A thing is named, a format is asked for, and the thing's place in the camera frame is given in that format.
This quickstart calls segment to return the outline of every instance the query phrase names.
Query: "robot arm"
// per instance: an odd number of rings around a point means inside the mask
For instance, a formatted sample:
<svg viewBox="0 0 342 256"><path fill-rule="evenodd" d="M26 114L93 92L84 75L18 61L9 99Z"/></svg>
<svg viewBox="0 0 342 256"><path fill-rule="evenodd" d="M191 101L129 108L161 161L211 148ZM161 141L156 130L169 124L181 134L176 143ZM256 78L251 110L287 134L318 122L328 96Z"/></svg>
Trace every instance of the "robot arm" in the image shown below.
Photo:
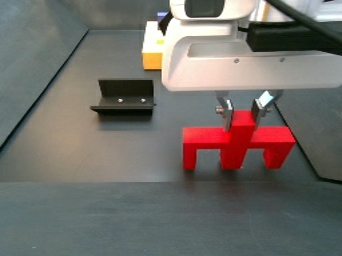
<svg viewBox="0 0 342 256"><path fill-rule="evenodd" d="M311 17L319 14L320 0L287 2ZM276 28L278 34L272 34L268 27L253 29L253 44L257 47L266 45L257 37L264 33L271 39L270 48L276 47L270 51L252 49L248 42L251 22L288 20L263 1L171 0L169 6L175 18L165 33L161 68L161 80L168 90L283 90L328 88L342 84L340 56L320 49L284 47L276 50L282 44L274 42L282 42L283 35L283 39L288 38L284 33L291 28L288 23L280 32ZM342 23L334 23L334 26L342 32Z"/></svg>

